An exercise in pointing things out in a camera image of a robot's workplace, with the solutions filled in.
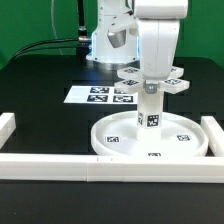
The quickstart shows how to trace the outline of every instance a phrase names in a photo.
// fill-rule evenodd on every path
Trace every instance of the robot end effector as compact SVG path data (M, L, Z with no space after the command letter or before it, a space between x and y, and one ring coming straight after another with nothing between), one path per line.
M112 21L108 38L114 47L125 43L126 30L139 36L143 79L158 84L169 77L179 34L179 19L187 16L188 0L129 0L131 13Z

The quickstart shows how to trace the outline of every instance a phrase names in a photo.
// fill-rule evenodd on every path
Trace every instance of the black cable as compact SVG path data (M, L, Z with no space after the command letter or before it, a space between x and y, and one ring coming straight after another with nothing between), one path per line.
M77 0L78 2L78 16L79 16L79 36L86 36L85 15L83 0Z
M55 39L55 40L44 40L44 41L39 41L30 45L27 45L20 50L18 50L12 57L11 59L7 62L7 65L11 63L15 58L17 58L18 55L22 54L23 52L28 51L31 48L40 46L40 45L45 45L45 44L57 44L57 43L68 43L68 42L77 42L79 41L78 38L67 38L67 39Z
M57 46L57 47L44 47L44 48L36 48L36 49L31 49L31 50L26 50L26 51L22 51L22 52L20 52L20 54L17 54L17 55L15 55L14 57L12 57L10 60L9 60L9 62L7 63L7 65L8 64L10 64L12 61L14 61L16 58L18 58L20 55L22 55L22 54L26 54L26 53L30 53L30 52L33 52L33 51L41 51L41 50L56 50L56 49L59 49L59 48L61 48L61 49L75 49L75 48L89 48L89 46Z

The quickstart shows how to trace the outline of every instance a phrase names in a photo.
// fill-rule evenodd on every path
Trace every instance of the cable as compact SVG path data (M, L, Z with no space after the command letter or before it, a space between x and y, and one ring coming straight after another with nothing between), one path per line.
M55 27L55 16L54 16L54 11L55 11L55 4L54 0L51 0L51 26L54 34L54 38L58 39L56 27Z
M11 57L11 59L7 62L7 65L9 63L11 63L18 55L28 51L31 48L34 48L34 47L37 47L37 46L40 46L40 45L45 45L45 44L57 44L57 43L68 43L68 42L78 42L78 41L79 41L79 39L77 39L77 38L67 38L67 39L57 39L57 40L44 40L44 41L40 41L40 42L36 42L36 43L30 44L30 45L25 46L25 47L21 48L20 50L18 50Z
M55 49L74 49L74 48L89 48L89 46L57 46L57 47L43 47L43 48L36 48L36 49L31 49L31 50L26 50L26 51L22 51L20 52L19 54L13 56L10 61L13 61L15 60L16 58L18 58L20 55L22 54L26 54L26 53L30 53L30 52L33 52L33 51L41 51L41 50L55 50Z
M85 26L84 4L83 0L77 0L78 3L78 17L79 17L79 36L86 36L87 30Z

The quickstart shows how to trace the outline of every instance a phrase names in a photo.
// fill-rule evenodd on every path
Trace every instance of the green wall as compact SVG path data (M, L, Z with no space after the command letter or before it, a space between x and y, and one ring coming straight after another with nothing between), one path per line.
M0 0L0 68L21 47L54 39L53 0ZM77 1L54 0L58 38L77 37ZM84 0L89 33L96 27L97 0ZM188 18L181 22L177 56L211 58L224 68L224 1L189 0ZM59 50L44 52L60 54ZM63 50L63 54L74 54Z

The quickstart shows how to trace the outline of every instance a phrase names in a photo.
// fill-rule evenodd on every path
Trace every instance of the black table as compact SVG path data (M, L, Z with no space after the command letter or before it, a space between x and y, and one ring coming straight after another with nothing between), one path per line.
M224 126L224 71L203 58L176 58L191 88L166 94L164 111ZM64 104L72 85L113 86L116 72L75 56L23 56L0 71L0 112L17 129L4 153L94 154L92 125L136 105ZM0 223L222 223L224 185L0 181Z

